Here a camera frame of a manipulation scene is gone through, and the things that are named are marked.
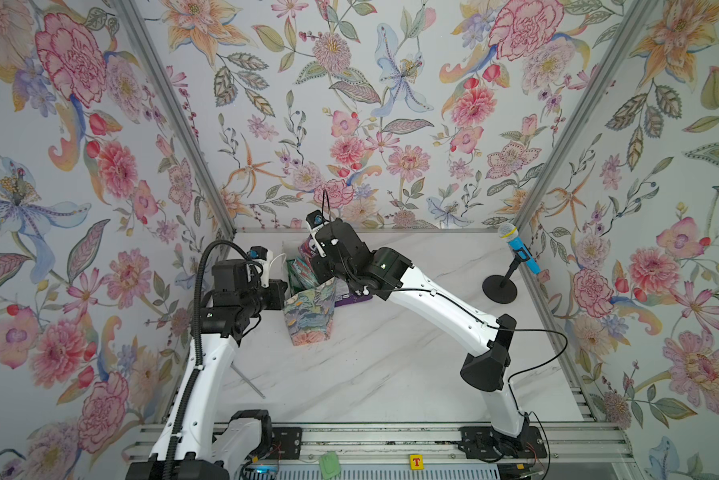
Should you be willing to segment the floral white paper bag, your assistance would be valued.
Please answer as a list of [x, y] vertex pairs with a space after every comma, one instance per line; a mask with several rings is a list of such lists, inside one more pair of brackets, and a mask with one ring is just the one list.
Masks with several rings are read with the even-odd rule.
[[290, 341], [294, 346], [305, 346], [329, 340], [333, 328], [336, 300], [334, 278], [320, 283], [317, 288], [293, 294], [287, 277], [285, 262], [301, 258], [295, 242], [282, 244], [284, 254], [283, 273], [288, 284], [283, 315]]

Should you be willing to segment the purple snack packet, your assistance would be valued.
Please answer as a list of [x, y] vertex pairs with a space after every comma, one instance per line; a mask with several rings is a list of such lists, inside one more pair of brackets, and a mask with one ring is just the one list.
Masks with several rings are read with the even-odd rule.
[[343, 307], [343, 306], [349, 306], [354, 305], [361, 302], [367, 302], [369, 300], [373, 299], [373, 296], [371, 295], [356, 295], [353, 292], [346, 292], [346, 293], [339, 293], [336, 296], [335, 300], [335, 307]]

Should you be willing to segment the green Fox's candy bag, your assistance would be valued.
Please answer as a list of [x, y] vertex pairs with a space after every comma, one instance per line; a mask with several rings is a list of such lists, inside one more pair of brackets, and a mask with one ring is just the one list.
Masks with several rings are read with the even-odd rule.
[[285, 262], [289, 286], [293, 294], [317, 288], [320, 285], [311, 266], [301, 258]]

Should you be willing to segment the pink purple Fox's candy bag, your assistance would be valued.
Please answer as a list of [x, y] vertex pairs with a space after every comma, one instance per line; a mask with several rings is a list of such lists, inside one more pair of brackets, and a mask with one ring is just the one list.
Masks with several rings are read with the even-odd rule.
[[314, 240], [311, 236], [307, 236], [307, 238], [298, 246], [298, 253], [305, 260], [311, 260], [314, 256], [319, 256], [317, 247], [315, 246]]

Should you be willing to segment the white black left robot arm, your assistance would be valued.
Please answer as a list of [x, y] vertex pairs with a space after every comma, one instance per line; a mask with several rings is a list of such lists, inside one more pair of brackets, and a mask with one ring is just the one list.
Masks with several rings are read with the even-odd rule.
[[242, 410], [215, 431], [220, 384], [262, 312], [283, 310], [287, 284], [270, 277], [273, 255], [215, 240], [197, 267], [190, 310], [187, 368], [167, 422], [147, 460], [129, 479], [235, 479], [273, 450], [267, 410]]

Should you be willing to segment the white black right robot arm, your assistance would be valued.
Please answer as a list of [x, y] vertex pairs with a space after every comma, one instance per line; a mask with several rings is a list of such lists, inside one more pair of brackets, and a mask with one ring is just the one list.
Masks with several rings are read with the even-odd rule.
[[513, 439], [523, 435], [527, 418], [505, 385], [517, 328], [511, 316], [495, 317], [470, 306], [391, 248], [370, 250], [340, 219], [315, 210], [306, 222], [315, 248], [310, 263], [319, 282], [340, 279], [350, 292], [407, 308], [449, 334], [467, 352], [461, 379], [483, 394], [493, 431]]

